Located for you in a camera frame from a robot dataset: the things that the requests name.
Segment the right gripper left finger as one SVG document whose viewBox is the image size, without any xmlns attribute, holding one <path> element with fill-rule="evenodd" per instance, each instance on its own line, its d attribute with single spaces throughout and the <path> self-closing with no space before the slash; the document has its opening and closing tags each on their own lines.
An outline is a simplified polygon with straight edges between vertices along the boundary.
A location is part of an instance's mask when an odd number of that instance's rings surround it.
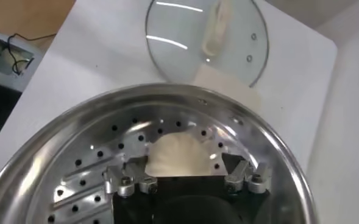
<svg viewBox="0 0 359 224">
<path fill-rule="evenodd" d="M 118 166 L 107 166 L 103 171 L 106 194 L 117 193 L 120 197 L 130 197 L 138 189 L 144 194 L 156 194 L 157 178 L 146 173 L 147 156 L 131 158 Z"/>
</svg>

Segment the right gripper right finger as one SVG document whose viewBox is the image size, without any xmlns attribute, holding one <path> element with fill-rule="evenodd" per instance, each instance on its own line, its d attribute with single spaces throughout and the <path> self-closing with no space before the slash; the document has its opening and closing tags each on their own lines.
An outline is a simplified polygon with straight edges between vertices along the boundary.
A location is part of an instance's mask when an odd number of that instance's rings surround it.
<svg viewBox="0 0 359 224">
<path fill-rule="evenodd" d="M 264 194 L 270 188 L 272 169 L 267 163 L 257 166 L 240 155 L 222 154 L 227 175 L 224 186 L 230 194 L 247 190 L 254 194 Z"/>
</svg>

